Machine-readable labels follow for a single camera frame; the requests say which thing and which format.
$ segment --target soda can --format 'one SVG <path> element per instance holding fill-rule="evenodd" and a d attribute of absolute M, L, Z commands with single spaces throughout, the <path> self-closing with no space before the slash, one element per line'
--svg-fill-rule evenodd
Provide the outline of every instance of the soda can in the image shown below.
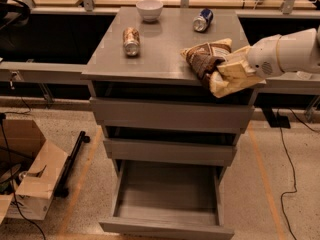
<path fill-rule="evenodd" d="M 213 12 L 210 9 L 203 9 L 197 17 L 193 19 L 193 28 L 197 32 L 204 32 L 210 26 L 213 19 Z"/>
<path fill-rule="evenodd" d="M 140 51 L 139 31 L 128 27 L 123 31 L 123 48 L 128 56 L 136 56 Z"/>

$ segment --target concrete floor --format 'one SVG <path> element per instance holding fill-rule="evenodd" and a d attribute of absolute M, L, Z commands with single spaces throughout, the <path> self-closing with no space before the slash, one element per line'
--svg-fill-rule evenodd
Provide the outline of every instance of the concrete floor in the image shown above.
<path fill-rule="evenodd" d="M 99 220 L 108 217 L 117 177 L 106 158 L 103 134 L 88 102 L 58 100 L 46 109 L 42 100 L 25 99 L 30 115 L 8 114 L 8 119 L 33 119 L 47 139 L 71 153 L 80 131 L 91 137 L 83 144 L 69 179 L 70 194 L 55 198 L 44 221 L 37 224 L 51 239 L 148 239 L 103 232 Z M 21 99 L 0 98 L 0 112 L 24 112 Z M 291 129 L 283 129 L 284 140 L 295 166 L 297 194 L 284 198 L 291 228 L 299 240 L 320 239 L 320 135 L 297 122 L 289 110 Z M 302 119 L 303 111 L 296 111 Z M 320 130 L 320 116 L 310 125 Z M 225 227 L 235 230 L 233 240 L 275 240 L 293 237 L 281 211 L 280 195 L 293 190 L 292 168 L 286 156 L 279 128 L 270 128 L 256 109 L 238 152 L 228 168 L 220 191 L 224 201 Z M 0 239 L 42 239 L 28 222 L 5 219 Z"/>

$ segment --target bowl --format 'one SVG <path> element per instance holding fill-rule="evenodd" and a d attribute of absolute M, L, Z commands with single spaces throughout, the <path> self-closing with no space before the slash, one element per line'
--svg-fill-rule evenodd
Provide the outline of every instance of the bowl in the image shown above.
<path fill-rule="evenodd" d="M 163 8 L 163 3 L 159 0 L 142 0 L 136 4 L 137 10 L 144 21 L 156 21 Z"/>

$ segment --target gray countertop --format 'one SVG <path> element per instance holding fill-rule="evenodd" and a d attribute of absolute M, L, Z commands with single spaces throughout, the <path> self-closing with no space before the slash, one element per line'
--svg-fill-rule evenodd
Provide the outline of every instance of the gray countertop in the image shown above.
<path fill-rule="evenodd" d="M 112 22 L 83 78 L 147 83 L 200 85 L 180 50 L 204 42 L 231 38 L 232 50 L 248 45 L 237 15 L 232 10 L 213 10 L 214 19 L 205 33 L 193 30 L 200 9 L 164 8 L 158 21 L 145 23 L 135 7 L 122 7 Z M 140 33 L 140 54 L 124 53 L 122 33 L 135 27 Z"/>

